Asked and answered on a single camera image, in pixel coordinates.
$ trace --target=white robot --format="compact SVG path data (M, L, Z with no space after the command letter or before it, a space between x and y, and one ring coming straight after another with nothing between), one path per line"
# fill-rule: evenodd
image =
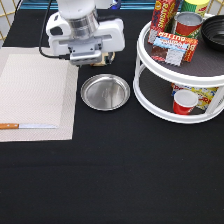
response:
M100 62L102 53L124 49L123 21L100 20L95 1L57 0L59 12L49 18L46 27L54 56L66 55L72 64L83 65Z

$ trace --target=paper cup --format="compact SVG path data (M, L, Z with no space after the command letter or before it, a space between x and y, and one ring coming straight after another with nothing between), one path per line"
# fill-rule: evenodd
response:
M179 90L174 95L173 110L176 114L188 115L198 104L198 95L189 90Z

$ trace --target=red can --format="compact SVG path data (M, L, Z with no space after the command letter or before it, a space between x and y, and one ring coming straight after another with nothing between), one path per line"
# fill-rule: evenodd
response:
M194 12L181 12L175 17L175 34L197 39L203 18Z
M173 111L180 115L189 115L198 104L198 95L189 90L179 90L174 95Z

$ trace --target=cracker box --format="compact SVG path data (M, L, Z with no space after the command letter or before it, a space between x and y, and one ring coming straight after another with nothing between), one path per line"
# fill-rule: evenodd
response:
M214 95L216 94L218 90L218 87L196 88L196 87L189 87L189 86L184 86L184 85L174 84L174 83L172 83L171 86L173 87L172 96L174 96L174 94L181 89L187 89L194 93L197 93L199 97L199 101L196 107L202 110L206 110L208 108L209 104L212 101L212 98L214 97Z
M171 19L176 15L180 0L157 0L153 11L148 43L153 44L158 32L165 31Z
M188 44L187 52L184 56L184 61L191 62L194 52L196 50L196 47L198 45L198 40L174 35L171 33L165 33L165 32L159 32L158 36Z

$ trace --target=shelf tier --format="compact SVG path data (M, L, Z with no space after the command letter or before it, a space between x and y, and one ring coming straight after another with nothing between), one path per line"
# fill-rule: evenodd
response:
M224 108L224 101L220 102L220 97L217 97L218 101L214 103L214 109L209 110L208 108L204 113L198 108L194 108L191 115L178 115L173 113L173 97L171 97L170 83L157 77L144 64L139 69L137 67L135 71L133 88L136 98L146 110L160 118L176 123L194 124L208 121L221 113ZM223 90L224 88L221 87L220 95L222 96Z
M193 87L224 86L224 53L207 47L199 37L199 44L192 61L181 67L157 63L150 57L152 46L147 43L151 22L141 31L137 52L143 64L157 76L174 83Z

